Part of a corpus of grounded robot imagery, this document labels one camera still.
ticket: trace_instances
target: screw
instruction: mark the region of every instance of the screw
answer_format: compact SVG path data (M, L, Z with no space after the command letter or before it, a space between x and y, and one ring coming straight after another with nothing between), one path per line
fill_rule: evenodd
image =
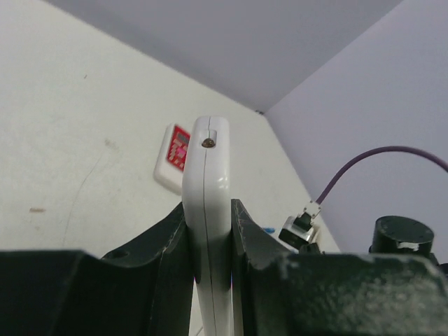
M202 142L202 147L213 148L214 146L216 146L216 143L213 139L207 138Z

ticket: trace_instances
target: cable connector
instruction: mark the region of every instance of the cable connector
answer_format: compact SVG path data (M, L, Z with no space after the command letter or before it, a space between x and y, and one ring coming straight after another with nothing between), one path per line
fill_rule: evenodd
M325 254L322 253L317 243L310 243L302 246L299 254Z
M297 250L304 245L315 243L319 237L320 227L313 221L320 212L321 206L310 201L297 217L288 217L280 231L280 240Z

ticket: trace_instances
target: white wall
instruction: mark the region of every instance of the white wall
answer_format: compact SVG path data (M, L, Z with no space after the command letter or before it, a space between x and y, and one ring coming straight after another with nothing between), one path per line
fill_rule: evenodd
M261 226L308 201L262 116L44 2L0 15L0 249L100 256L143 232L181 201L152 177L165 127L202 115L230 121L232 196Z
M448 160L448 1L406 0L272 108L267 117L313 197L349 159L391 144ZM409 216L448 262L448 176L409 154L357 164L323 203L343 251L367 251L375 220Z
M401 0L47 0L266 111Z

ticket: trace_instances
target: screw hole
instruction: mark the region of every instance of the screw hole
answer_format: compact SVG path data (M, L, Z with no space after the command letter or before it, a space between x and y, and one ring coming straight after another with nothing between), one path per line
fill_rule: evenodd
M213 148L216 145L213 139L207 138L202 142L202 147Z
M104 257L105 259L121 259L127 257L129 252L126 250L118 249L107 253Z

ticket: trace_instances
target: metal connector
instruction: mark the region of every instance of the metal connector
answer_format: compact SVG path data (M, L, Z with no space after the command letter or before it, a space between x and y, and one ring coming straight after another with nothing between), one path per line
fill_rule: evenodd
M320 212L321 206L311 201L299 216L288 217L280 231L280 240L297 250L304 245L316 242L320 228L313 224L313 220Z

